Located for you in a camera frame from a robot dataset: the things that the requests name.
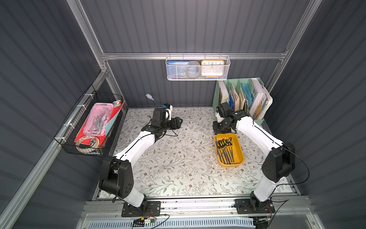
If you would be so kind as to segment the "yellow storage tray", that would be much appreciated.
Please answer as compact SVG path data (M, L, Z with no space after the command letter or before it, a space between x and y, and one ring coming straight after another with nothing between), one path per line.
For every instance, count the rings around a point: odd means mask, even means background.
M233 133L217 134L214 143L218 163L223 168L235 168L245 161L238 136Z

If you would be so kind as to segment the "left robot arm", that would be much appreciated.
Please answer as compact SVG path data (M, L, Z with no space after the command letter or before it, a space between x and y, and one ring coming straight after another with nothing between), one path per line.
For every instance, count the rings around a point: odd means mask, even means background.
M99 189L135 208L145 209L146 197L134 187L133 166L142 154L166 135L168 130L181 128L183 120L172 117L173 106L164 104L153 111L151 121L124 150L115 156L106 156L102 163Z

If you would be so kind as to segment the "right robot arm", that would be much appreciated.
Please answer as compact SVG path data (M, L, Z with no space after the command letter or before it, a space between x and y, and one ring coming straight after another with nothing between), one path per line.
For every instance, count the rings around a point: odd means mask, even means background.
M233 111L225 102L216 107L217 121L213 122L216 134L231 130L243 133L264 153L263 176L250 194L250 207L258 211L271 204L275 189L286 185L287 176L295 169L295 147L285 144L260 127L244 110Z

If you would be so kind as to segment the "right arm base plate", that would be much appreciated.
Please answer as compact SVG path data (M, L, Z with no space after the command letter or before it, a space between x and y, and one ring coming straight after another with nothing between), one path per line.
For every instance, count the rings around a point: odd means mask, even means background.
M256 199L235 199L234 208L238 214L274 214L275 208L271 200L265 202Z

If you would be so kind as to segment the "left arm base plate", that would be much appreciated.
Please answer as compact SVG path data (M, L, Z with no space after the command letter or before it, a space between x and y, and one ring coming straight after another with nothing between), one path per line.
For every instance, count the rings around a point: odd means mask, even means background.
M160 216L160 201L144 201L140 207L124 203L121 217L157 217Z

